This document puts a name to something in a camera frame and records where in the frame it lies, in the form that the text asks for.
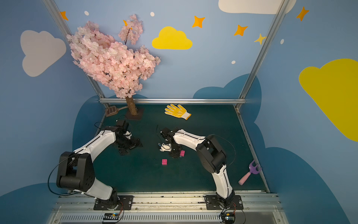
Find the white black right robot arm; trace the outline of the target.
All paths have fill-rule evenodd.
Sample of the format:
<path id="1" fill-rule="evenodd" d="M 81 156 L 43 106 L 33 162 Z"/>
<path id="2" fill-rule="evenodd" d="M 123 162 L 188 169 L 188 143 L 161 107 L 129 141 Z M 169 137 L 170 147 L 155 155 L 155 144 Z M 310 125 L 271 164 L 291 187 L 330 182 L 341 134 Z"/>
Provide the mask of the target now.
<path id="1" fill-rule="evenodd" d="M 232 201 L 235 193 L 227 175 L 227 153 L 213 135 L 198 136 L 183 129 L 168 128 L 160 131 L 160 135 L 165 140 L 160 151 L 169 152 L 172 158 L 180 157 L 182 146 L 194 150 L 202 166 L 213 176 L 217 197 L 224 202 Z"/>

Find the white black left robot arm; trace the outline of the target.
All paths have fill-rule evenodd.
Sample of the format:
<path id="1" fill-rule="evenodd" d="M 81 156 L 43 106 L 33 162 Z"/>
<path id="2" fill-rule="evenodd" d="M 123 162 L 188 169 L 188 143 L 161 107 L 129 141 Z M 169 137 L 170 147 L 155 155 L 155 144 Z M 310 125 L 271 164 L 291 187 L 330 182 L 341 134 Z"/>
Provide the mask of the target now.
<path id="1" fill-rule="evenodd" d="M 95 176 L 94 161 L 109 146 L 115 145 L 121 155 L 142 147 L 140 139 L 132 137 L 129 123 L 119 120 L 114 126 L 107 126 L 96 137 L 73 152 L 60 156 L 56 185 L 59 188 L 77 190 L 96 199 L 114 200 L 115 190 Z"/>

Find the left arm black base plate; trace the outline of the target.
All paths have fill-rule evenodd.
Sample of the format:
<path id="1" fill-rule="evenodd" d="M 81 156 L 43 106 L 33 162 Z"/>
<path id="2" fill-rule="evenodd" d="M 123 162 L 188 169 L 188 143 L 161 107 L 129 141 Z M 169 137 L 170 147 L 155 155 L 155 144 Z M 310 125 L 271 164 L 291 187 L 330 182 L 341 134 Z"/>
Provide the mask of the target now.
<path id="1" fill-rule="evenodd" d="M 131 210 L 134 196 L 132 195 L 117 195 L 109 200 L 96 199 L 93 210 L 95 211 L 119 211 Z"/>

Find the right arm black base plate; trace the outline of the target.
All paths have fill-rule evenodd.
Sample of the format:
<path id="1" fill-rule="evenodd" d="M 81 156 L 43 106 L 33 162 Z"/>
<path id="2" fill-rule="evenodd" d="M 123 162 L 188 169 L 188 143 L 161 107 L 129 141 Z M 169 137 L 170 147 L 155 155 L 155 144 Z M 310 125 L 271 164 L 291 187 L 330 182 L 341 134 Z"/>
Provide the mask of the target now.
<path id="1" fill-rule="evenodd" d="M 227 199 L 222 199 L 218 195 L 205 195 L 204 202 L 207 210 L 223 210 L 236 207 L 237 210 L 243 210 L 243 202 L 241 196 L 233 195 Z"/>

